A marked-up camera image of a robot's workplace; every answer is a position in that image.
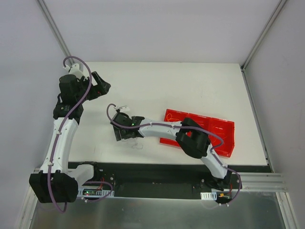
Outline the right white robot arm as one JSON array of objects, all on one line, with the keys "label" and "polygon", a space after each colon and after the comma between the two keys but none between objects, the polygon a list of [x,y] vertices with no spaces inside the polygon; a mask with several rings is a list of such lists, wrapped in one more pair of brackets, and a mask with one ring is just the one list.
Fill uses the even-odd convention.
[{"label": "right white robot arm", "polygon": [[129,117],[125,113],[117,112],[110,123],[117,141],[144,137],[175,141],[187,156],[201,160],[209,169],[210,175],[205,179],[208,187],[223,191],[231,184],[232,172],[215,152],[224,144],[224,140],[200,127],[193,119],[160,122],[142,116]]}]

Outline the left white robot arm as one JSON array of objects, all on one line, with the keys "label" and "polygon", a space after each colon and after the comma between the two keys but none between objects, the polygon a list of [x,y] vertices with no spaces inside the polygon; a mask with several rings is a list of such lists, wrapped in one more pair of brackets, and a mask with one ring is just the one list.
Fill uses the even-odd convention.
[{"label": "left white robot arm", "polygon": [[46,158],[38,173],[30,175],[29,184],[40,203],[71,203],[84,183],[95,186],[101,175],[94,163],[81,163],[68,171],[74,134],[79,126],[83,106],[80,99],[93,100],[108,93],[111,85],[92,72],[96,85],[88,77],[67,74],[59,78],[60,93],[53,110],[53,133]]}]

